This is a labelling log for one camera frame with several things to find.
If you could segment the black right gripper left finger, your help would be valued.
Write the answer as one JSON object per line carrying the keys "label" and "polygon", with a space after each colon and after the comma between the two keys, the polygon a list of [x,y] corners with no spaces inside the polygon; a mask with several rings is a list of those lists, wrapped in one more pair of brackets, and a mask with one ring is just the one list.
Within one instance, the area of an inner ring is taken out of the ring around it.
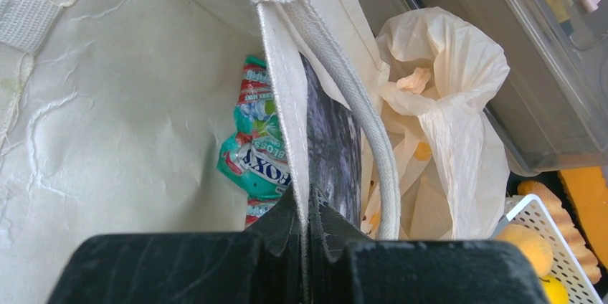
{"label": "black right gripper left finger", "polygon": [[299,303],[293,190],[242,232],[104,234],[72,254],[50,303]]}

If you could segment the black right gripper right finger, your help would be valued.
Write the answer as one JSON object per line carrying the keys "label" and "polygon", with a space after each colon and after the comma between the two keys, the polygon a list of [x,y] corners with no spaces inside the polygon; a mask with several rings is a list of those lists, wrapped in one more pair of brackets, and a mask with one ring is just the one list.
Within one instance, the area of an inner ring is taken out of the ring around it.
{"label": "black right gripper right finger", "polygon": [[530,263],[507,242],[378,241],[337,212],[324,193],[309,201],[314,303],[547,303]]}

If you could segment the snack packet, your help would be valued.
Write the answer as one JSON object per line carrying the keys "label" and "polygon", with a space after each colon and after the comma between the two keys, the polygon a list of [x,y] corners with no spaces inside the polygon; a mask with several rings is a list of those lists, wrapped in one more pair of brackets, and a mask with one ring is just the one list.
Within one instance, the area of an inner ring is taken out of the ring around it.
{"label": "snack packet", "polygon": [[233,118],[236,131],[223,142],[217,169],[247,193],[245,226],[278,202],[291,183],[266,61],[249,56]]}

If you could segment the translucent banana print plastic bag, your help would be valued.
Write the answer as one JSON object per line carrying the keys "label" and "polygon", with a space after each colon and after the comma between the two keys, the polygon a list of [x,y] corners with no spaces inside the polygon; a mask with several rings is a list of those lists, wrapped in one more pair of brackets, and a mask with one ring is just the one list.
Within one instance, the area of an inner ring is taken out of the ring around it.
{"label": "translucent banana print plastic bag", "polygon": [[438,7],[389,19],[376,43],[390,67],[379,95],[397,164],[400,238],[488,238],[509,175],[484,112],[510,71],[503,48]]}

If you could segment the orange fruit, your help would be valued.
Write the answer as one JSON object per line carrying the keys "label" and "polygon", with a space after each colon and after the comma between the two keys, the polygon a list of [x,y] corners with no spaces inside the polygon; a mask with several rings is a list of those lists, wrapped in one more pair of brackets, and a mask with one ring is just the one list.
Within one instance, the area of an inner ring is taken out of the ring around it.
{"label": "orange fruit", "polygon": [[538,232],[521,224],[508,224],[495,240],[516,246],[538,277],[548,275],[554,263],[552,246]]}

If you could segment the beige canvas tote bag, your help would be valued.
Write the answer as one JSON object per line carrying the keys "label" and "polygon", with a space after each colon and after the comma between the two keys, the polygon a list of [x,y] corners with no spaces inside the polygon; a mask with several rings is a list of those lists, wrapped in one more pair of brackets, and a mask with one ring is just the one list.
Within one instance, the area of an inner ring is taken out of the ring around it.
{"label": "beige canvas tote bag", "polygon": [[358,0],[1,0],[3,303],[45,302],[95,235],[244,227],[216,164],[248,55],[269,65],[296,219],[333,184],[357,220],[377,164],[379,235],[397,237],[386,70]]}

